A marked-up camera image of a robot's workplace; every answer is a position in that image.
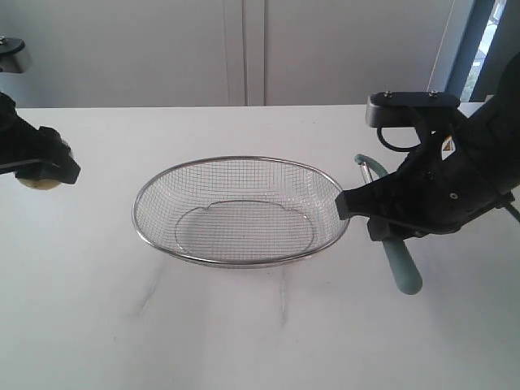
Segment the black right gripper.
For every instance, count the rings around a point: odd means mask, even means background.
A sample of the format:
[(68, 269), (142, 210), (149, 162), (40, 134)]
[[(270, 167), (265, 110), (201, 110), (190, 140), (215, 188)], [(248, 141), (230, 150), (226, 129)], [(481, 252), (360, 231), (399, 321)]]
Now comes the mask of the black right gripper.
[(511, 207), (510, 125), (462, 121), (415, 131), (418, 147), (393, 174), (337, 195), (340, 219), (370, 217), (372, 241), (403, 241), (456, 232), (490, 210)]

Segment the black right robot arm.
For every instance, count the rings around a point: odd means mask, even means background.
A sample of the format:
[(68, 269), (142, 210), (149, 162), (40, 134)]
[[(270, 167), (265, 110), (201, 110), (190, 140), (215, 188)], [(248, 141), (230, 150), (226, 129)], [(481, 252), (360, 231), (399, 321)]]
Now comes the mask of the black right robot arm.
[(505, 67), (496, 93), (464, 116), (449, 93), (380, 92), (367, 124), (382, 145), (385, 128), (413, 128), (419, 143), (393, 173), (336, 198), (340, 219), (364, 216), (373, 241), (444, 235), (494, 208), (507, 208), (519, 185), (519, 57)]

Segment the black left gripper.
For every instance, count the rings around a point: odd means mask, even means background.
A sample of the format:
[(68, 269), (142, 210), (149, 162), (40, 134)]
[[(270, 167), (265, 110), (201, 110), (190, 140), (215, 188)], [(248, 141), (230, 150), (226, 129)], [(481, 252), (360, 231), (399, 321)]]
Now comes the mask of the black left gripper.
[(1, 174), (20, 180), (50, 180), (74, 184), (80, 166), (72, 161), (71, 148), (54, 128), (37, 130), (19, 117), (15, 102), (1, 93)]

